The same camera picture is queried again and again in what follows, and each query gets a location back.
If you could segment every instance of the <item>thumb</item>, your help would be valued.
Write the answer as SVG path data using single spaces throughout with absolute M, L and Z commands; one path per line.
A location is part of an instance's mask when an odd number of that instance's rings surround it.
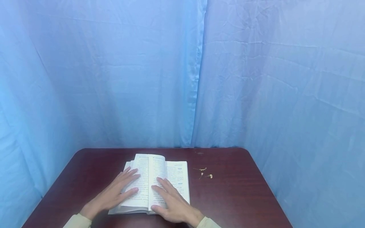
M 161 215 L 164 219 L 166 218 L 167 216 L 167 209 L 165 208 L 162 208 L 160 206 L 157 206 L 157 205 L 152 205 L 151 206 L 151 209 L 156 212 L 158 215 Z

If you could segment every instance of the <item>open book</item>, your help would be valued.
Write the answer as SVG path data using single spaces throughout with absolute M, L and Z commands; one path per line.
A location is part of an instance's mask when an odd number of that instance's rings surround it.
M 162 187 L 157 182 L 157 177 L 167 178 L 181 196 L 190 203 L 187 162 L 169 162 L 165 161 L 164 156 L 160 155 L 136 154 L 133 161 L 126 163 L 124 170 L 129 166 L 131 169 L 138 169 L 137 174 L 141 176 L 126 186 L 122 192 L 138 188 L 138 193 L 111 209 L 109 211 L 110 215 L 128 213 L 154 214 L 151 210 L 152 205 L 166 208 L 162 197 L 151 188 L 152 185 Z

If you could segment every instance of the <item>left hand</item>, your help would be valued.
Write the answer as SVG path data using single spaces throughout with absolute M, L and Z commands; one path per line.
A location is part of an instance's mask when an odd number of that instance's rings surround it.
M 134 175 L 137 172 L 137 169 L 132 171 L 130 171 L 130 169 L 131 168 L 128 167 L 124 172 L 120 173 L 106 189 L 83 207 L 80 214 L 93 220 L 99 212 L 110 210 L 136 194 L 138 188 L 130 189 L 122 194 L 120 193 L 125 186 L 140 177 L 139 174 Z

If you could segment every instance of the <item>dark red table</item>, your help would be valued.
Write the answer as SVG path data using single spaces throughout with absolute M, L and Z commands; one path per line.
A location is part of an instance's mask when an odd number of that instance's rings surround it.
M 292 227 L 250 154 L 242 148 L 83 149 L 75 154 L 24 228 L 63 227 L 68 219 L 102 191 L 136 153 L 160 154 L 167 161 L 187 161 L 190 201 L 222 228 Z M 213 174 L 213 178 L 201 178 Z M 172 224 L 157 215 L 98 215 L 92 227 L 164 228 Z

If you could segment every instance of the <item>hand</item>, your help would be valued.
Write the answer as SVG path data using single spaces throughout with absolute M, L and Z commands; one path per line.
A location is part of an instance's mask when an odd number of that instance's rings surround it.
M 203 220 L 204 215 L 198 209 L 190 206 L 176 188 L 172 186 L 170 181 L 161 178 L 157 178 L 157 181 L 164 189 L 156 185 L 153 185 L 152 189 L 161 195 L 167 205 L 167 209 L 157 205 L 153 205 L 151 209 L 169 222 L 184 222 L 196 228 Z
M 137 172 L 137 169 L 129 171 L 130 169 L 131 168 L 128 167 L 124 172 L 120 173 L 106 189 L 83 207 L 80 214 L 93 220 L 99 212 L 112 209 L 136 194 L 138 188 L 130 189 L 122 194 L 120 193 L 125 186 L 140 177 L 139 174 L 134 175 Z

